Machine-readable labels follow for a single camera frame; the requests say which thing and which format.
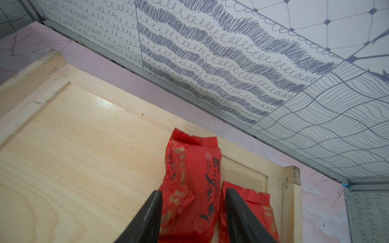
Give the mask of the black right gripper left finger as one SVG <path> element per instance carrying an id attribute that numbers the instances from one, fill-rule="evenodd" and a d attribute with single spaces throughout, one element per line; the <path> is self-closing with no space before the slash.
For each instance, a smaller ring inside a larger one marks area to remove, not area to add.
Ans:
<path id="1" fill-rule="evenodd" d="M 163 208 L 162 192 L 155 190 L 115 243 L 157 243 Z"/>

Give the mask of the red tea bag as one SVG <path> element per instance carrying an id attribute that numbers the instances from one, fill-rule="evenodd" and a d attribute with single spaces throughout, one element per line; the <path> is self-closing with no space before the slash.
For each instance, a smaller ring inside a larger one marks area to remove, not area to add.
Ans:
<path id="1" fill-rule="evenodd" d="M 160 243 L 209 243 L 219 210 L 221 150 L 216 137 L 174 129 L 165 152 Z"/>
<path id="2" fill-rule="evenodd" d="M 241 198 L 246 202 L 248 207 L 252 210 L 254 215 L 258 218 L 261 224 L 267 229 L 270 235 L 277 241 L 280 241 L 273 209 L 270 207 L 270 195 L 267 193 L 256 192 L 251 189 L 246 189 L 238 185 L 229 183 L 227 181 L 223 182 L 221 196 L 220 196 L 220 206 L 219 206 L 219 223 L 218 223 L 218 232 L 219 237 L 218 241 L 220 243 L 230 243 L 229 232 L 228 232 L 228 223 L 225 209 L 225 195 L 228 188 L 235 189 Z"/>

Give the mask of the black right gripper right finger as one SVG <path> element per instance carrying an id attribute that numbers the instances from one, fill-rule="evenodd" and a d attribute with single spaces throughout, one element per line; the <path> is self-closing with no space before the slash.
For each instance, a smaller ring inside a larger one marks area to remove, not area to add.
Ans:
<path id="1" fill-rule="evenodd" d="M 226 190 L 225 209 L 231 243 L 277 242 L 233 188 Z"/>

